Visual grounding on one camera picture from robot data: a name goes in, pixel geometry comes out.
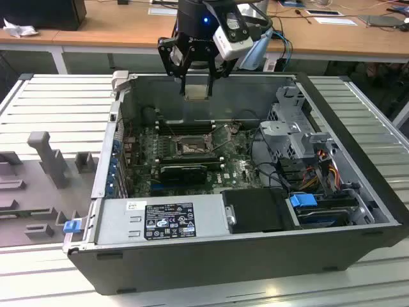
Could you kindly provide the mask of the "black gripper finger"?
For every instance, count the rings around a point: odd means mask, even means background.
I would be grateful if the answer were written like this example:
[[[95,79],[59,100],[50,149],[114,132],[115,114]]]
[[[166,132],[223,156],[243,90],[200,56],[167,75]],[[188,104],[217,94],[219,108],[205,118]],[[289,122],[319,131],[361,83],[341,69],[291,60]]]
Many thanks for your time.
[[[213,93],[214,81],[220,78],[227,78],[233,71],[237,59],[224,60],[219,68],[216,67],[215,58],[219,52],[215,49],[208,49],[208,81],[207,81],[207,96],[211,97]]]
[[[158,39],[157,49],[167,75],[179,78],[179,80],[181,81],[180,95],[185,95],[187,60],[184,58],[184,56],[182,56],[181,61],[178,64],[175,64],[171,58],[172,51],[178,47],[177,43],[178,37],[160,37]]]

